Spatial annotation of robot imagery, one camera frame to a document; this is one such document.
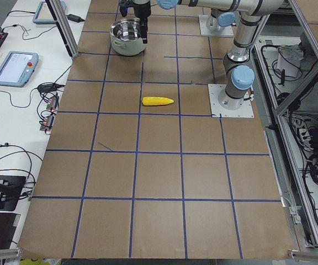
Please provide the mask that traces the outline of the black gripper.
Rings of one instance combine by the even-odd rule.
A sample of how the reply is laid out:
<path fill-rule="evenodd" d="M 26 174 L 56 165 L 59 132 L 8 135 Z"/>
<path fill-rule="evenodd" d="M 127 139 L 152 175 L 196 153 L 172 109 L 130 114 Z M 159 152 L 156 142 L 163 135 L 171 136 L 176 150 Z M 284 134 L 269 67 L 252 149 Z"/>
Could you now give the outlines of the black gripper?
<path fill-rule="evenodd" d="M 135 16 L 140 19 L 142 42 L 147 44 L 147 22 L 151 15 L 151 2 L 150 0 L 133 0 L 133 3 Z"/>

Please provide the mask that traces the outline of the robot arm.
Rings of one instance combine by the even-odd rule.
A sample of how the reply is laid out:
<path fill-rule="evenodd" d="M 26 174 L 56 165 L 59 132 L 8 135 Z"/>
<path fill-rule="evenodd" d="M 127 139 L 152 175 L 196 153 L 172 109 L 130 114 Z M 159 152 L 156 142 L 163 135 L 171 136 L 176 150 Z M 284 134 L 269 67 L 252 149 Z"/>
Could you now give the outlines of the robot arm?
<path fill-rule="evenodd" d="M 231 49 L 225 54 L 223 64 L 227 75 L 225 90 L 219 94 L 219 103 L 230 110 L 238 109 L 245 93 L 251 88 L 254 71 L 246 65 L 250 59 L 251 47 L 255 44 L 261 24 L 270 14 L 275 12 L 283 1 L 157 1 L 162 9 L 172 9 L 177 5 L 205 7 L 221 11 L 238 11 L 240 22 Z"/>
<path fill-rule="evenodd" d="M 212 8 L 205 24 L 210 31 L 219 31 L 225 27 L 231 26 L 234 22 L 234 12 L 221 11 Z"/>

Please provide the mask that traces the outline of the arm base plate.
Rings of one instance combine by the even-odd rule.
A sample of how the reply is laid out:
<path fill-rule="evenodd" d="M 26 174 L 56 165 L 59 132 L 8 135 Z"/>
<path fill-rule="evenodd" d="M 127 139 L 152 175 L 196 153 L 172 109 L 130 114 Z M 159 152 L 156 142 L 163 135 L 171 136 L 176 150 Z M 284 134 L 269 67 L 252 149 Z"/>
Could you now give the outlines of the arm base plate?
<path fill-rule="evenodd" d="M 201 36 L 232 38 L 234 22 L 235 15 L 231 12 L 221 14 L 216 18 L 212 15 L 199 15 L 200 34 Z"/>
<path fill-rule="evenodd" d="M 250 95 L 241 99 L 228 97 L 225 84 L 208 84 L 211 116 L 214 118 L 254 118 Z"/>

